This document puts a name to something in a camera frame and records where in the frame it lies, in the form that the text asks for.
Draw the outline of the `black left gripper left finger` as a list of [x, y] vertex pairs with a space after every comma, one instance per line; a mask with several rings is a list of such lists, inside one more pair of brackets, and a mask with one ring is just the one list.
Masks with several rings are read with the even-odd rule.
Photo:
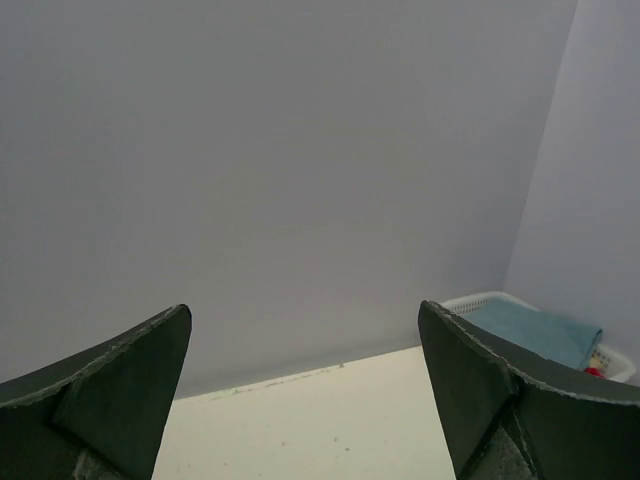
[[2, 478], [151, 478], [190, 336], [179, 304], [2, 383]]

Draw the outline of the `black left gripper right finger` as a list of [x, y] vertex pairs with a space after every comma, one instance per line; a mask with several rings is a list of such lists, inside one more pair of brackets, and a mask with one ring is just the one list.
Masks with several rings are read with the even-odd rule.
[[456, 478], [638, 478], [638, 387], [546, 360], [433, 301], [418, 327]]

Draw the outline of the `blue t shirt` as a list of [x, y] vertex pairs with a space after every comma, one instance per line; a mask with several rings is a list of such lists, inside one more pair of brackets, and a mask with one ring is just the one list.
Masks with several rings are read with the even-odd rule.
[[585, 370], [600, 344], [601, 327], [491, 299], [463, 317], [487, 332], [574, 370]]

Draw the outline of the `red t shirt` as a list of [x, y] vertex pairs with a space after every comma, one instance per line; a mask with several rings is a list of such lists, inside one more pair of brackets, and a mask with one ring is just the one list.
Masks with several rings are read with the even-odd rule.
[[587, 374], [589, 374], [589, 375], [592, 375], [592, 376], [595, 376], [595, 377], [598, 377], [598, 378], [603, 378], [603, 379], [605, 379], [605, 376], [604, 376], [604, 375], [600, 372], [600, 370], [599, 370], [599, 369], [597, 369], [597, 368], [594, 368], [594, 367], [588, 367], [588, 368], [586, 368], [586, 369], [585, 369], [585, 372], [586, 372]]

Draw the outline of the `white plastic laundry basket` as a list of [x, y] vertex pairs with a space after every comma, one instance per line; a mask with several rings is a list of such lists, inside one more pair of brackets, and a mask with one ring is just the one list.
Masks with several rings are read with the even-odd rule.
[[[482, 305], [484, 305], [491, 299], [506, 300], [508, 302], [540, 311], [536, 307], [501, 291], [483, 292], [450, 299], [443, 302], [442, 306], [455, 313], [456, 315], [464, 318], [464, 314], [479, 309]], [[636, 373], [635, 364], [622, 353], [603, 344], [602, 339], [600, 344], [596, 347], [592, 357], [590, 358], [588, 367], [599, 369], [606, 379], [618, 383], [628, 382]]]

